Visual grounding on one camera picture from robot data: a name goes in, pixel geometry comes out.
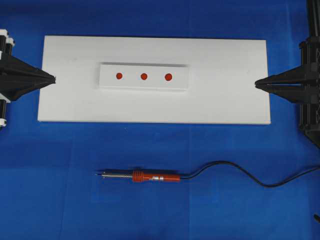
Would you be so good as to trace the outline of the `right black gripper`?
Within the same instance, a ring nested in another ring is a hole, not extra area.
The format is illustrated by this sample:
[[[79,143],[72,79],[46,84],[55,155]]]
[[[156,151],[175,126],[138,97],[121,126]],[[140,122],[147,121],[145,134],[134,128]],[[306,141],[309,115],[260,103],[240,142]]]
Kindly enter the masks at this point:
[[[300,105],[299,128],[304,131],[320,129],[320,38],[308,37],[299,44],[301,66],[257,80],[257,89],[277,95],[291,103]],[[279,84],[299,84],[304,80],[306,67],[307,81],[302,86]],[[307,103],[304,103],[304,89]]]

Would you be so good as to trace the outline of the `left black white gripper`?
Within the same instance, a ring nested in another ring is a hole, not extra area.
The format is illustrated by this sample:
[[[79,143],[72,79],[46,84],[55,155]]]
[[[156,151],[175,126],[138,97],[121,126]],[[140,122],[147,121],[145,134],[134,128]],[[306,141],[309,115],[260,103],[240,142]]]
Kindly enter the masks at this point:
[[[17,81],[7,82],[0,87],[0,127],[7,125],[6,109],[7,104],[11,101],[18,100],[21,96],[32,91],[39,90],[46,86],[56,83],[56,78],[39,69],[29,65],[22,60],[11,56],[12,48],[15,46],[13,38],[9,37],[6,29],[0,30],[0,71],[8,75],[39,77],[47,80],[36,80],[30,82]]]

